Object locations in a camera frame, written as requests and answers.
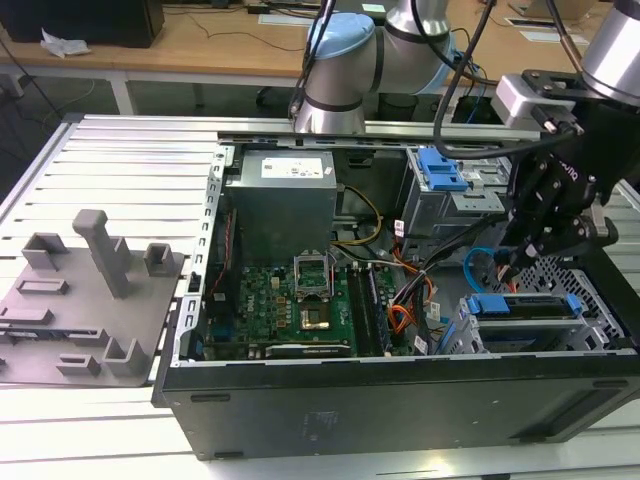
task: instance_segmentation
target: power supply label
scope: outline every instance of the power supply label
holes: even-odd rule
[[[321,158],[271,157],[262,160],[262,178],[322,179]]]

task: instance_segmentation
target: motherboard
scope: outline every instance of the motherboard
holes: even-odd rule
[[[388,268],[328,269],[322,262],[244,267],[236,315],[231,322],[210,317],[205,357],[410,355],[403,339],[392,338],[387,322],[394,295]]]

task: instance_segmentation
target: green motherboard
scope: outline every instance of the green motherboard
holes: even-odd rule
[[[278,342],[327,342],[354,345],[347,271],[335,273],[333,298],[328,302],[329,328],[303,329],[300,304],[295,296],[295,279],[292,268],[248,267],[243,271],[240,283],[240,318],[236,325],[236,336],[243,341]],[[319,285],[317,275],[305,275],[307,284]]]
[[[205,356],[243,359],[251,351],[265,355],[273,345],[339,345],[350,356],[411,354],[406,342],[389,331],[386,305],[396,290],[388,268],[356,272],[335,267],[327,279],[322,264],[303,265],[298,285],[328,285],[326,297],[296,296],[292,266],[245,267],[233,324],[211,318]]]

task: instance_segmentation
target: white table leg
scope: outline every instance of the white table leg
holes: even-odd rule
[[[129,82],[124,78],[112,78],[109,82],[111,83],[111,89],[113,90],[113,96],[116,99],[120,115],[136,115],[138,109],[133,95],[131,95]]]
[[[20,86],[19,75],[0,74],[0,87],[13,98],[20,98],[24,95],[24,90]]]

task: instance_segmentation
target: gray fixture plate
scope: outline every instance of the gray fixture plate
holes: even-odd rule
[[[53,254],[55,270],[32,270],[27,265],[5,299],[0,302],[0,312],[5,308],[29,310],[49,309],[54,318],[46,324],[12,324],[13,327],[104,330],[102,339],[89,340],[34,340],[17,339],[12,345],[5,338],[0,342],[0,382],[40,383],[62,385],[90,385],[104,387],[137,387],[143,385],[151,371],[156,347],[168,315],[169,307],[180,276],[184,255],[173,253],[176,269],[172,276],[147,274],[143,260],[145,252],[131,251],[131,264],[127,272],[129,294],[124,299],[114,299],[107,284],[95,266],[89,249],[69,248],[69,253]],[[65,295],[21,295],[17,288],[25,280],[63,279],[68,284]],[[104,361],[109,337],[120,348],[110,344],[110,350],[118,352],[115,361]],[[135,359],[130,365],[119,364],[119,356],[126,354],[132,342],[137,340]],[[90,355],[99,366],[97,375],[94,362],[91,367],[77,368],[77,374],[63,375],[57,365],[60,356],[69,365],[62,370],[74,370],[74,364],[82,366],[81,359],[89,363]]]

